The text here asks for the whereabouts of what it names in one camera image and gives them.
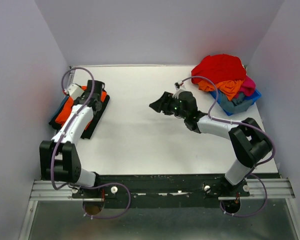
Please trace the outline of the black t shirt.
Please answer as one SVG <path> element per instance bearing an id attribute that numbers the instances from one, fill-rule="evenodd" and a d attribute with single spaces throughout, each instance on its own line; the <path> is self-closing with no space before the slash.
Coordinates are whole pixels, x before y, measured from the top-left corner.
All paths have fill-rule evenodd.
<path id="1" fill-rule="evenodd" d="M 76 100 L 74 100 L 70 114 L 76 111 L 75 109 L 73 109 L 74 106 L 83 104 L 85 100 L 88 98 L 90 92 L 93 92 L 92 97 L 89 100 L 89 103 L 87 104 L 87 106 L 92 109 L 93 117 L 85 125 L 85 128 L 80 135 L 81 139 L 90 139 L 104 111 L 106 110 L 106 107 L 110 100 L 110 96 L 105 90 L 105 84 L 102 81 L 97 81 L 97 80 L 92 81 L 90 79 L 88 80 L 86 85 L 79 85 L 79 86 L 84 90 L 84 93 Z"/>

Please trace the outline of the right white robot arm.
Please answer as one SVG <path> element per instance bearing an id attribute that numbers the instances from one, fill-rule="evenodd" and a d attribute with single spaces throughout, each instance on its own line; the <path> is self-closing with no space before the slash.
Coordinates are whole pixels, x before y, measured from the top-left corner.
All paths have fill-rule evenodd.
<path id="1" fill-rule="evenodd" d="M 192 132 L 218 136 L 231 142 L 236 159 L 219 185 L 220 192 L 226 196 L 237 192 L 244 178 L 274 149 L 270 138 L 253 118 L 237 123 L 226 119 L 213 120 L 207 113 L 198 110 L 196 98 L 190 91 L 182 91 L 177 96 L 165 91 L 149 107 L 157 113 L 183 119 Z"/>

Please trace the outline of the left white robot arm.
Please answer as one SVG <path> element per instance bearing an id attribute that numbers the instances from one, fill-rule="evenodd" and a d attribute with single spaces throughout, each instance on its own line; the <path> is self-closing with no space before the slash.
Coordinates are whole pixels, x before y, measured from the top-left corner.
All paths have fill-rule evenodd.
<path id="1" fill-rule="evenodd" d="M 66 98 L 50 122 L 57 133 L 39 146 L 41 178 L 84 186 L 83 191 L 94 198 L 101 191 L 99 176 L 82 167 L 76 145 L 80 139 L 92 137 L 110 96 L 102 81 L 91 79 L 84 86 L 71 84 L 65 93 Z"/>

